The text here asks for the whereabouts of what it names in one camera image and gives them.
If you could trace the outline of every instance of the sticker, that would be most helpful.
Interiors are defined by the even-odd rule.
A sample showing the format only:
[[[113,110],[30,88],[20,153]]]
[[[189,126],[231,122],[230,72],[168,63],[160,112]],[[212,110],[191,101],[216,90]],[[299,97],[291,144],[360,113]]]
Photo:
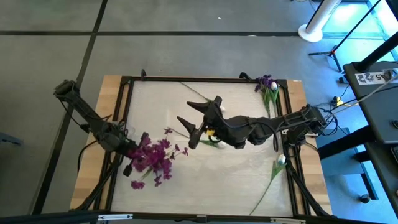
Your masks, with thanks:
[[[388,82],[394,75],[398,75],[396,72],[396,70],[367,72],[355,74],[355,77],[360,85],[380,85]],[[393,80],[391,83],[398,83],[398,79]]]

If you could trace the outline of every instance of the black desk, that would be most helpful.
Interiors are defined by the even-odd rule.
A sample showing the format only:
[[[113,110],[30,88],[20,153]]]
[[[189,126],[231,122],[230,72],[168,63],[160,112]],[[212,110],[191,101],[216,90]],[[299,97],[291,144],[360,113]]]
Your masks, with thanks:
[[[398,64],[378,62],[370,66],[369,72],[396,68]],[[355,97],[360,98],[375,90],[379,85],[359,85],[352,64],[343,66],[345,77],[351,85]],[[398,84],[388,84],[385,88]],[[319,148],[320,158],[324,159],[364,144],[366,151],[355,155],[358,162],[371,160],[380,178],[386,195],[398,217],[398,163],[391,147],[398,145],[398,129],[391,121],[398,119],[398,88],[376,93],[359,103],[369,125]]]

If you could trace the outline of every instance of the wooden table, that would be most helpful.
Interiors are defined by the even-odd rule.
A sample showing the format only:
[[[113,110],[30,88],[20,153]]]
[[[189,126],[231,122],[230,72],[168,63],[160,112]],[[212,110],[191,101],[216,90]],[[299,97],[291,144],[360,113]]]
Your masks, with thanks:
[[[99,98],[97,101],[95,111],[100,116],[107,116],[114,113],[114,108],[116,106],[116,98],[118,96],[120,81],[120,75],[106,75],[103,80],[101,91],[99,93]],[[301,80],[287,80],[289,97],[291,102],[292,111],[298,111],[302,106],[307,104],[305,99],[303,84]],[[287,108],[285,107],[284,94],[280,91],[280,98],[282,104],[282,111],[286,114]],[[121,103],[121,109],[119,110],[119,118],[122,118],[122,113],[124,111],[124,103]],[[94,137],[90,135],[88,137],[87,143],[92,142]],[[307,137],[307,142],[316,146],[314,138]],[[89,147],[81,160],[80,171],[76,180],[75,191],[73,193],[70,208],[76,208],[81,205],[81,203],[86,199],[90,192],[94,189],[95,185],[98,183],[101,168],[103,165],[103,158],[105,151],[98,144]],[[309,191],[314,196],[315,200],[322,206],[322,208],[331,214],[331,207],[328,197],[328,192],[325,185],[325,180],[323,177],[322,167],[320,164],[320,159],[318,152],[307,145],[302,146],[301,150],[301,161],[303,167],[303,174],[305,178],[305,183]],[[302,203],[302,197],[299,188],[295,184],[295,192],[298,204],[298,213],[304,214],[304,208]],[[101,203],[99,208],[105,208],[105,201],[108,193],[108,186],[105,186]]]

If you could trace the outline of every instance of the gray floor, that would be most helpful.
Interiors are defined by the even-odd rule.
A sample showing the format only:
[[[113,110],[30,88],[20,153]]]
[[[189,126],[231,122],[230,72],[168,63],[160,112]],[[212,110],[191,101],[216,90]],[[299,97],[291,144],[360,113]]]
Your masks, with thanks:
[[[28,4],[22,0],[2,1],[0,30],[91,31],[100,4],[100,0]],[[366,10],[363,5],[341,5],[337,12],[354,12],[349,14],[349,22],[342,23],[340,17],[333,16],[325,31],[347,32]],[[115,0],[109,1],[100,30],[296,32],[312,13],[309,2],[289,0]],[[377,25],[369,18],[358,32],[378,32]],[[22,147],[0,144],[0,216],[29,212],[64,115],[62,106],[52,95],[53,88],[64,79],[76,78],[88,39],[0,36],[0,131],[25,141]],[[270,73],[274,78],[301,79],[308,102],[323,103],[340,96],[346,85],[337,84],[341,75],[334,61],[326,56],[307,54],[330,50],[340,40],[323,39],[310,44],[299,37],[97,37],[81,95],[94,106],[104,75],[139,75],[142,68],[148,75],[196,77],[236,77],[245,71],[252,77]],[[382,42],[380,38],[348,39],[337,56],[341,64],[361,60]],[[383,60],[393,58],[389,54]],[[343,100],[352,98],[349,89]],[[357,106],[339,114],[338,118],[339,124],[351,131],[366,124]],[[76,179],[77,155],[86,137],[75,124],[70,125],[44,212],[68,210]],[[377,192],[382,194],[374,170],[371,173]],[[349,196],[341,198],[344,188],[339,187],[339,183],[342,180],[356,194],[363,191],[357,192],[352,187],[360,185],[355,177],[326,178],[335,215],[360,219],[378,206],[387,209],[375,214],[372,221],[395,218],[387,200],[364,207]],[[354,206],[353,212],[344,212],[344,206],[333,204],[342,200]]]

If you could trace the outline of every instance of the tripod stand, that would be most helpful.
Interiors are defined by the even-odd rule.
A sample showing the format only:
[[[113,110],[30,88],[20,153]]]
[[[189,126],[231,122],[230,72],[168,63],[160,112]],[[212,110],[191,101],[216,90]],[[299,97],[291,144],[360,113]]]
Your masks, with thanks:
[[[364,21],[364,19],[366,18],[366,16],[368,16],[372,10],[379,4],[380,0],[378,0],[373,6],[372,8],[370,8],[370,10],[362,17],[361,20],[359,20],[359,22],[348,32],[348,34],[343,38],[343,40],[340,41],[340,43],[338,43],[338,45],[335,45],[331,51],[328,52],[315,52],[315,53],[309,53],[309,56],[312,55],[327,55],[329,57],[331,57],[335,62],[336,62],[336,66],[339,72],[342,72],[340,63],[338,62],[338,59],[336,57],[336,50],[343,44],[343,42],[354,32],[354,30],[360,25],[360,23],[362,21]]]

